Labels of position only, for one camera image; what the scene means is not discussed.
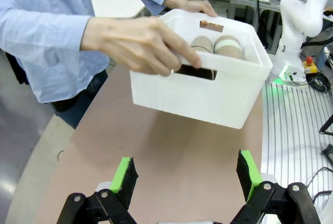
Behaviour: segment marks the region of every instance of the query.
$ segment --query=white box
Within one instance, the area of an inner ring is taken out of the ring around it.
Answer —
[[[199,35],[207,36],[213,44],[222,35],[232,35],[243,47],[245,60],[199,52],[202,67],[217,70],[214,81],[178,73],[163,77],[131,71],[133,103],[242,128],[272,68],[254,28],[239,21],[179,9],[161,16],[160,20],[189,44]],[[201,20],[223,25],[223,32],[200,28]]]

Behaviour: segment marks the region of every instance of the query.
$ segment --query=blue shirt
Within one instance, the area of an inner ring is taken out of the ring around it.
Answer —
[[[142,1],[153,15],[163,9],[164,0]],[[107,67],[106,55],[80,51],[91,16],[91,0],[0,0],[0,48],[18,59],[40,103],[74,97]]]

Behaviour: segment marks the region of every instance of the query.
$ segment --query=jeans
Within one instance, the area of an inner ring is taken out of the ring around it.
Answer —
[[[107,78],[108,74],[105,70],[96,74],[92,81],[89,83],[87,89],[79,94],[78,99],[73,107],[63,112],[55,111],[55,114],[62,118],[73,129],[76,129],[84,113],[90,106],[91,102]]]

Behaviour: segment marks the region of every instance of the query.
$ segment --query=bolt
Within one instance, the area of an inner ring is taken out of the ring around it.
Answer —
[[[101,194],[101,196],[102,196],[103,198],[107,197],[107,196],[108,196],[108,192],[103,192],[103,193]]]
[[[271,188],[272,188],[272,186],[270,184],[268,184],[268,183],[264,184],[264,189],[265,190],[270,190]]]
[[[297,185],[292,186],[293,191],[300,191],[300,187]]]

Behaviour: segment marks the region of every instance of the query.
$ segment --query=brown cup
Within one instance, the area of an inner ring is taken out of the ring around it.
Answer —
[[[211,54],[213,53],[213,44],[210,41],[209,38],[205,37],[205,36],[199,36],[196,37],[192,43],[191,43],[191,47],[195,50],[195,51],[204,51],[204,52],[210,52]]]
[[[229,35],[217,39],[214,44],[214,53],[244,60],[243,50],[239,41]]]

